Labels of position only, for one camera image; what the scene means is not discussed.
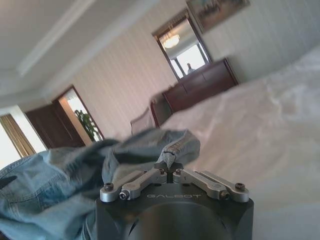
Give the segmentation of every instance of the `mirror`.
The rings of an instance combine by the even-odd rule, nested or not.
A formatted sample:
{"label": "mirror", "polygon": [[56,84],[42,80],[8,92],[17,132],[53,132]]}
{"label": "mirror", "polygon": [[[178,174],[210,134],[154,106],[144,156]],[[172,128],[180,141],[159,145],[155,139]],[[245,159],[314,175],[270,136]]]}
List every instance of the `mirror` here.
{"label": "mirror", "polygon": [[160,27],[153,36],[178,80],[211,62],[187,9]]}

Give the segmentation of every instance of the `curtain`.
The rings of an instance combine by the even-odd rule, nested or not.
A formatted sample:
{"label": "curtain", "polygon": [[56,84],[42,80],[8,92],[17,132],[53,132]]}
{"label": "curtain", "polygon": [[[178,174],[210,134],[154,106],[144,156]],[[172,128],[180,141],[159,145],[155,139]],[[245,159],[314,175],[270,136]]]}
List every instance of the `curtain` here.
{"label": "curtain", "polygon": [[30,142],[10,114],[0,116],[0,124],[3,126],[6,134],[9,136],[15,149],[18,151],[19,155],[22,158],[36,153]]}

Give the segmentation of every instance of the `striped wallpaper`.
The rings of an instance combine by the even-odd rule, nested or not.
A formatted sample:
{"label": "striped wallpaper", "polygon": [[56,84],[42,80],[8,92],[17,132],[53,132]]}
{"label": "striped wallpaper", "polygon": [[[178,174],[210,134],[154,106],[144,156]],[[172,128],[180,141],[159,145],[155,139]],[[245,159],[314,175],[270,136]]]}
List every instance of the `striped wallpaper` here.
{"label": "striped wallpaper", "polygon": [[[319,0],[250,1],[203,36],[213,59],[230,57],[241,82],[291,63],[320,41]],[[177,81],[151,33],[185,7],[184,0],[161,0],[70,79],[105,137],[130,134],[130,120],[150,97]]]}

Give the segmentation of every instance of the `framed painting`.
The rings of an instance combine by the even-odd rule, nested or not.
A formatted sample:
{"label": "framed painting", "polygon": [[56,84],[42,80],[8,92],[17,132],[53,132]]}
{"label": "framed painting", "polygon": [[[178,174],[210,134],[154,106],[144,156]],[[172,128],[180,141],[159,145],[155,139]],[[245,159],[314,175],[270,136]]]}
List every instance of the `framed painting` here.
{"label": "framed painting", "polygon": [[202,33],[250,5],[249,0],[188,0],[187,5]]}

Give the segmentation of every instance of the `white bedsheet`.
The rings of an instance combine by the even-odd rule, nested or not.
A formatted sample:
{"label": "white bedsheet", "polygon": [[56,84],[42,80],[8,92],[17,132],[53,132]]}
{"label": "white bedsheet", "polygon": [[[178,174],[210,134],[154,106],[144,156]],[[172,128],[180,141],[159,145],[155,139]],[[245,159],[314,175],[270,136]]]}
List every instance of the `white bedsheet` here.
{"label": "white bedsheet", "polygon": [[242,182],[254,240],[320,239],[320,46],[276,73],[173,115],[201,142],[188,167]]}

